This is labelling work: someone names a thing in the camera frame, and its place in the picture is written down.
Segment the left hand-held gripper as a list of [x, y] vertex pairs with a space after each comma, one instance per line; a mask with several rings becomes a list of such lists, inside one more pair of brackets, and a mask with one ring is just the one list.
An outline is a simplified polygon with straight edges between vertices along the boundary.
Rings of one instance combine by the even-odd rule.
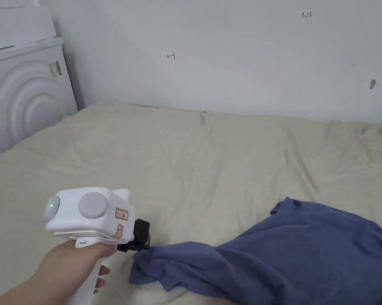
[[123, 252], [146, 250], [150, 246], [150, 223], [137, 218], [130, 198], [128, 189], [61, 190], [46, 205], [46, 231], [74, 240], [77, 249], [105, 243]]

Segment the person's left hand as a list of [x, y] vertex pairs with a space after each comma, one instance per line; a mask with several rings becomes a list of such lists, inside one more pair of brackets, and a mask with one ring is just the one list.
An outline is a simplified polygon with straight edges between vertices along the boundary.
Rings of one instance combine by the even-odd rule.
[[63, 305], [84, 284], [97, 261], [117, 252], [116, 245], [96, 243], [75, 248], [73, 241], [57, 245], [29, 280], [34, 305]]

